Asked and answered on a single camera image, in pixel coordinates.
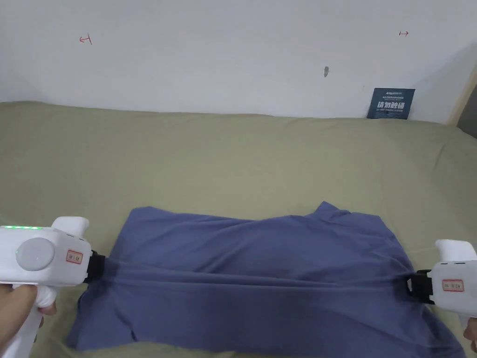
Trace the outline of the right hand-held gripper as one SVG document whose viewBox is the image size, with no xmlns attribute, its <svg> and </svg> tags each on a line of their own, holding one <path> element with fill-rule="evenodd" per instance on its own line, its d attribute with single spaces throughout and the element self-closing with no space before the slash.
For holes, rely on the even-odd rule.
<svg viewBox="0 0 477 358">
<path fill-rule="evenodd" d="M 431 270 L 407 277 L 407 292 L 422 303 L 453 312 L 461 320 L 477 316 L 477 254 L 468 241 L 437 240 L 440 260 Z"/>
</svg>

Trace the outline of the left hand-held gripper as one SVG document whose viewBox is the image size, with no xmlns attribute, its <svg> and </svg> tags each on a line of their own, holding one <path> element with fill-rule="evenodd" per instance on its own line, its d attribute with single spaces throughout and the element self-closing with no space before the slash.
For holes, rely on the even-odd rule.
<svg viewBox="0 0 477 358">
<path fill-rule="evenodd" d="M 99 279 L 105 256 L 84 239 L 89 221 L 58 217 L 50 227 L 6 225 L 0 228 L 0 282 L 37 287 L 33 307 L 19 331 L 6 345 L 4 358 L 27 358 L 42 319 L 40 309 L 56 300 L 63 287 Z"/>
</svg>

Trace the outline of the person's right hand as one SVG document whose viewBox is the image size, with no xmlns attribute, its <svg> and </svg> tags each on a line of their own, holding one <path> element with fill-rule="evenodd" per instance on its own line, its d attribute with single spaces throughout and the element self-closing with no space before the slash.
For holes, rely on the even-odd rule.
<svg viewBox="0 0 477 358">
<path fill-rule="evenodd" d="M 470 340 L 475 346 L 472 350 L 476 351 L 476 344 L 477 344 L 477 319 L 476 318 L 469 318 L 467 325 L 465 327 L 463 336 L 465 339 Z"/>
</svg>

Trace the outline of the person's left hand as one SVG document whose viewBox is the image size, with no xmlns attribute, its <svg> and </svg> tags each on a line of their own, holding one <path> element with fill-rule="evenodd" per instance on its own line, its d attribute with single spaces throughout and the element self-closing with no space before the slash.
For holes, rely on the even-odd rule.
<svg viewBox="0 0 477 358">
<path fill-rule="evenodd" d="M 10 340 L 22 327 L 37 298 L 34 285 L 0 286 L 0 339 Z"/>
</svg>

